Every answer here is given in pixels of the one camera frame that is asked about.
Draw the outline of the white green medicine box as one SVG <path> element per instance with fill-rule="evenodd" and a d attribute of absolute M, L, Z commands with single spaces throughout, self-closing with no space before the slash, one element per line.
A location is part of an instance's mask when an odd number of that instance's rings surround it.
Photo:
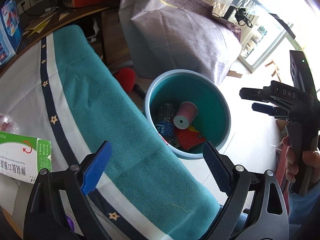
<path fill-rule="evenodd" d="M 52 170 L 52 143 L 37 137 L 1 132 L 0 159 L 1 174 L 33 184 L 42 169 Z"/>

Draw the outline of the pink paper cup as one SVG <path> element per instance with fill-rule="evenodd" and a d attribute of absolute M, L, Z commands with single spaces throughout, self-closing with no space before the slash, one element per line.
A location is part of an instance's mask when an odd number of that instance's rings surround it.
<path fill-rule="evenodd" d="M 173 123 L 178 129 L 186 129 L 193 122 L 197 114 L 197 107 L 194 103 L 190 101 L 182 102 L 173 118 Z"/>

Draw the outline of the red snack wrapper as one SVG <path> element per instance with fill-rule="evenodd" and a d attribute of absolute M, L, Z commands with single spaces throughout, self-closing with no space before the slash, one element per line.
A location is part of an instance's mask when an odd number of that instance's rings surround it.
<path fill-rule="evenodd" d="M 180 146 L 184 150 L 189 150 L 206 140 L 193 125 L 189 125 L 186 129 L 179 129 L 175 127 L 174 132 Z"/>

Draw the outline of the teal trash bin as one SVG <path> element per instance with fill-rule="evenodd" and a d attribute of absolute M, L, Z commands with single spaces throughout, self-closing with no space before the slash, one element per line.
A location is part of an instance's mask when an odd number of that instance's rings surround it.
<path fill-rule="evenodd" d="M 146 93 L 144 114 L 182 159 L 201 159 L 206 142 L 224 151 L 231 134 L 231 113 L 223 94 L 191 70 L 170 70 L 155 78 Z"/>

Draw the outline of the purple chocolate egg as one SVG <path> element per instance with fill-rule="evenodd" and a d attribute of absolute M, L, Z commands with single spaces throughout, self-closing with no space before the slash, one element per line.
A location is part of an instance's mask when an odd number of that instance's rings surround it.
<path fill-rule="evenodd" d="M 74 232 L 75 231 L 75 226 L 74 226 L 74 223 L 73 223 L 72 219 L 70 217 L 68 217 L 68 216 L 66 216 L 66 218 L 67 218 L 67 222 L 68 222 L 68 225 L 70 227 L 70 230 L 72 232 Z"/>

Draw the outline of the crumpled clear plastic wrapper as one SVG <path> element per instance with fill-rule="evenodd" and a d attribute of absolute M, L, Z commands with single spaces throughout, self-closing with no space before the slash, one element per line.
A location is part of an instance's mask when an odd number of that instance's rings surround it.
<path fill-rule="evenodd" d="M 7 114 L 0 113 L 0 130 L 7 133 L 19 134 L 20 127 L 12 117 Z"/>

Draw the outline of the crushed plastic water bottle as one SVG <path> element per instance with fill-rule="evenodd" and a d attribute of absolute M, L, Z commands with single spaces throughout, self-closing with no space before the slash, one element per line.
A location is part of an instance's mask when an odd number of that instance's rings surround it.
<path fill-rule="evenodd" d="M 156 129 L 158 133 L 167 138 L 174 137 L 174 123 L 175 107 L 172 103 L 164 103 L 158 110 L 158 118 L 156 123 Z"/>

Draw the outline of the purple woven bag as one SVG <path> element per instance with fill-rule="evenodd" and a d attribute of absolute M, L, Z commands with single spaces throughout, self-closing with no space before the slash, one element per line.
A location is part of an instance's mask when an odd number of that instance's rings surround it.
<path fill-rule="evenodd" d="M 119 20 L 138 76 L 187 69 L 219 85 L 241 51 L 240 28 L 205 0 L 121 0 Z"/>

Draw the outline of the teal patterned table cloth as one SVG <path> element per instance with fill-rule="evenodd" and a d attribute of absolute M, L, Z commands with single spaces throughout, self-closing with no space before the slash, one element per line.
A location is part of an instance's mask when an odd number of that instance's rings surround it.
<path fill-rule="evenodd" d="M 111 159 L 89 202 L 112 239 L 200 239 L 220 205 L 185 168 L 88 44 L 59 29 L 1 77 L 1 112 L 52 143 L 65 170 L 104 141 Z"/>

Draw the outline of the red round object on floor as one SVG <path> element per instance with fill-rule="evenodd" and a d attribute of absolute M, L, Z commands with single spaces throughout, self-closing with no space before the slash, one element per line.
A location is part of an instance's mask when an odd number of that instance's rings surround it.
<path fill-rule="evenodd" d="M 113 76 L 126 93 L 130 93 L 133 90 L 136 77 L 134 70 L 131 68 L 121 68 Z"/>

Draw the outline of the dark wooden tv cabinet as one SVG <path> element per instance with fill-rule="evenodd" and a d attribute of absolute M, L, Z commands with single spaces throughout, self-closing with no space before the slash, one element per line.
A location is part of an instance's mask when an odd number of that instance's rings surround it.
<path fill-rule="evenodd" d="M 69 14 L 60 19 L 60 15 L 57 13 L 52 16 L 46 26 L 41 30 L 40 33 L 34 33 L 29 36 L 24 35 L 21 39 L 20 45 L 18 46 L 16 55 L 13 56 L 7 63 L 1 67 L 1 76 L 9 69 L 9 67 L 28 49 L 30 49 L 37 42 L 41 41 L 42 38 L 51 34 L 52 32 L 61 29 L 67 25 L 73 24 L 75 21 L 82 19 L 86 16 L 101 15 L 101 12 L 110 9 L 102 5 L 95 5 L 93 7 L 87 7 L 82 9 L 71 10 Z"/>

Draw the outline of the blue toy truck box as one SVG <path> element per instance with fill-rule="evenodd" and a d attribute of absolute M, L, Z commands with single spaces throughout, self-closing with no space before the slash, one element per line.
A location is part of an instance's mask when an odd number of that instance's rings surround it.
<path fill-rule="evenodd" d="M 6 0 L 1 7 L 1 65 L 16 55 L 22 33 L 16 0 Z"/>

